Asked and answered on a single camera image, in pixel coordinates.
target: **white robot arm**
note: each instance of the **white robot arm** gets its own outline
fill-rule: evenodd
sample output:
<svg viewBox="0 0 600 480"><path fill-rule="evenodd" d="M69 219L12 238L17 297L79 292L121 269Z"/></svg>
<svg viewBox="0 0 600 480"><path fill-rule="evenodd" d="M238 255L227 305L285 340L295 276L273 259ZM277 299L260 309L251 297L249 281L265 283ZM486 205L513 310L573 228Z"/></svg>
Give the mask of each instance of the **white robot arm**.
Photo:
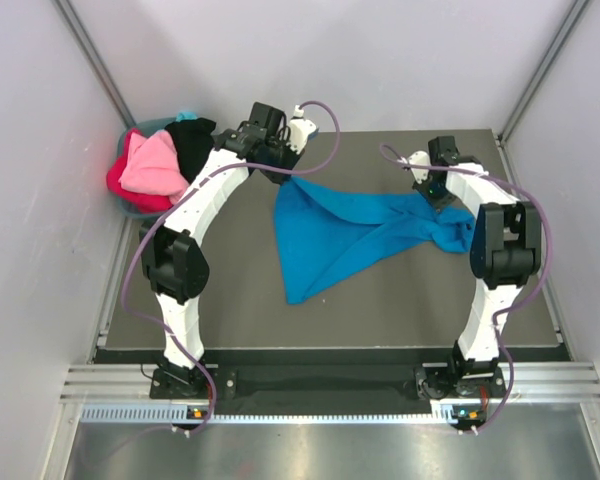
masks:
<svg viewBox="0 0 600 480"><path fill-rule="evenodd" d="M291 120L279 129L283 112L260 103L254 104L248 121L238 130L227 130L218 137L204 168L191 184L198 191L172 213L143 252L142 266L156 293L164 322L187 351L199 360L204 353L198 322L198 302L209 276L199 246L209 225L235 189L249 178L247 168L232 168L210 177L221 167L236 163L265 163L293 168L308 140L317 132L316 125L304 118L296 107ZM288 176L265 172L274 183ZM141 235L148 230L147 224ZM183 371L192 362L176 347L172 335L166 335L165 358Z"/></svg>
<svg viewBox="0 0 600 480"><path fill-rule="evenodd" d="M498 390L502 390L502 382L495 381L501 376L496 329L502 332L507 314L498 316L497 325L493 316L513 305L529 276L540 268L538 212L530 202L521 201L481 178L488 172L476 158L460 156L453 137L437 137L429 142L429 153L416 152L399 162L405 169L410 168L408 165L433 165L468 170L469 173L458 173L413 169L413 187L438 211L459 199L476 218L469 256L476 291L469 320L454 345L447 367L443 370L424 367L420 369L420 378L416 374L419 391L431 399L437 395L474 396L482 387L489 389L492 396L501 395ZM471 425L461 424L462 428Z"/></svg>

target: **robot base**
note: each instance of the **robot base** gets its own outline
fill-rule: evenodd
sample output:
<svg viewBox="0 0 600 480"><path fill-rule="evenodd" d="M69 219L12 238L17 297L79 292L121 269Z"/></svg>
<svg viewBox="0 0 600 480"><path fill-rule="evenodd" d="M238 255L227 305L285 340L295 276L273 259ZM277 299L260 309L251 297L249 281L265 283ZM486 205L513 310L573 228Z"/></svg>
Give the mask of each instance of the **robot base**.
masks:
<svg viewBox="0 0 600 480"><path fill-rule="evenodd" d="M236 371L208 369L218 387L218 397L231 399L235 395ZM200 370L179 367L166 359L153 371L149 398L154 400L210 399L211 389Z"/></svg>
<svg viewBox="0 0 600 480"><path fill-rule="evenodd" d="M489 377L458 381L450 378L447 366L422 366L416 368L414 373L418 396L424 400L444 399L451 403L453 418L457 420L457 423L451 425L462 431L471 430L486 422L487 409L481 403L485 394L489 399L502 398L506 391L500 368L496 368L494 374Z"/></svg>

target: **metal frame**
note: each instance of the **metal frame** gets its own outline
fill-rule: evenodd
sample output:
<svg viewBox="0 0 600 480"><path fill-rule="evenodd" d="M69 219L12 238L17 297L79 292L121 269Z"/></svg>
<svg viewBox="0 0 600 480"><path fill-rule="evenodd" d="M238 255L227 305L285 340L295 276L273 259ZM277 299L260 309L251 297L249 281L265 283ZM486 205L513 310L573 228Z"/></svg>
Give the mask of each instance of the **metal frame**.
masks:
<svg viewBox="0 0 600 480"><path fill-rule="evenodd" d="M535 72L531 76L531 79L522 92L522 95L516 102L513 111L505 122L502 133L499 135L499 138L503 142L507 142L509 138L511 138L511 134L520 122L522 115L524 115L524 112L529 107L529 104L531 104L533 98L538 92L538 89L544 82L549 71L551 70L551 67L562 52L567 40L573 33L576 25L584 15L585 10L590 3L591 0L575 0L571 4L569 11L560 24L558 32L553 37L553 40L549 44L549 48L547 48L546 52L542 56L542 60L538 64Z"/></svg>
<svg viewBox="0 0 600 480"><path fill-rule="evenodd" d="M579 404L592 432L592 444L600 462L600 382L592 363L541 362L517 363L516 384L510 399L516 404L570 403ZM505 379L509 369L503 366ZM204 409L206 400L157 401L149 399L150 380L142 375L138 365L75 365L69 370L62 395L62 411L58 429L47 462L44 478L63 478L71 452L77 425L83 417L89 423L164 423L182 407ZM216 415L210 423L218 424L404 424L435 425L447 423L449 402L432 401L430 414L407 415ZM127 416L124 412L134 411ZM165 412L164 419L147 420L151 412Z"/></svg>
<svg viewBox="0 0 600 480"><path fill-rule="evenodd" d="M114 108L127 127L135 124L124 98L118 90L104 61L99 55L93 40L86 31L70 0L52 0L59 14L67 24L76 43L85 55L103 90L111 100ZM497 136L503 163L511 180L515 182L516 174L506 149L506 141L519 124L525 111L533 101L540 86L547 77L552 65L563 50L568 38L573 33L578 21L582 18L590 0L574 0L554 39L544 53L538 67L527 87L509 115L503 131ZM127 222L121 232L121 241L126 245L129 235ZM117 285L122 275L126 248L119 248L113 263L112 275L103 301L98 329L92 347L103 345L106 341L111 308L117 297ZM551 282L545 296L557 334L564 333L567 345L574 358L578 358L574 340L564 331L561 324L561 311L553 294ZM575 403L580 404L584 421L589 431L593 448L600 463L600 382L591 363L517 363L516 384L510 399L513 403ZM502 367L505 378L508 378L508 367ZM150 380L142 376L138 365L76 365L71 367L60 399L60 410L56 421L56 433L49 450L43 478L64 478L71 453L77 426L84 412L94 412L116 406L118 411L133 408L139 411L173 409L182 406L207 407L206 400L157 401L150 400L148 392ZM213 419L217 423L440 423L444 417L445 401L433 402L431 415L385 415L385 416L351 416L334 415L329 417L298 416L222 416ZM97 421L93 415L91 421Z"/></svg>
<svg viewBox="0 0 600 480"><path fill-rule="evenodd" d="M84 53L87 63L91 66L93 73L98 78L102 89L111 100L113 107L120 115L120 118L127 126L127 128L132 127L136 124L133 115L131 114L131 110L127 106L127 103L124 101L120 90L116 86L116 82L113 80L109 69L102 60L102 57L98 53L98 50L93 43L93 40L89 36L86 28L84 27L82 20L78 16L74 6L72 5L70 0L51 0L55 7L58 9L58 13L66 23L69 31L73 35L73 38L76 41L82 53Z"/></svg>

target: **blue towel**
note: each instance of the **blue towel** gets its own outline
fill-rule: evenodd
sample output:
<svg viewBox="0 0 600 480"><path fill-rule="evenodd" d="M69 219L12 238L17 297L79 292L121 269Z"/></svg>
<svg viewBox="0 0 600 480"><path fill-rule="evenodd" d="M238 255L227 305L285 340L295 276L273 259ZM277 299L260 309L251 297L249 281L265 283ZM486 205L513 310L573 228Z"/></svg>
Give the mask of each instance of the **blue towel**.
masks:
<svg viewBox="0 0 600 480"><path fill-rule="evenodd" d="M428 240L466 253L474 227L469 212L437 214L418 193L342 193L297 177L280 187L273 217L290 304Z"/></svg>

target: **white enclosure wall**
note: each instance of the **white enclosure wall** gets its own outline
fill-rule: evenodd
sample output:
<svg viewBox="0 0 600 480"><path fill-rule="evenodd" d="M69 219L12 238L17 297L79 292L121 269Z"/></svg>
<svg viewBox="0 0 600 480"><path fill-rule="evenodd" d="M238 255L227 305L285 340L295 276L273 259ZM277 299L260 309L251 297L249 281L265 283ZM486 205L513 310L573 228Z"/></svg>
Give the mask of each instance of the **white enclosure wall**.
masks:
<svg viewBox="0 0 600 480"><path fill-rule="evenodd" d="M84 361L121 218L122 124L48 0L0 1L0 479L39 473Z"/></svg>
<svg viewBox="0 0 600 480"><path fill-rule="evenodd" d="M344 130L499 131L571 1L72 3L137 120L318 99Z"/></svg>
<svg viewBox="0 0 600 480"><path fill-rule="evenodd" d="M521 183L547 209L553 284L574 351L600 375L600 0L509 142Z"/></svg>

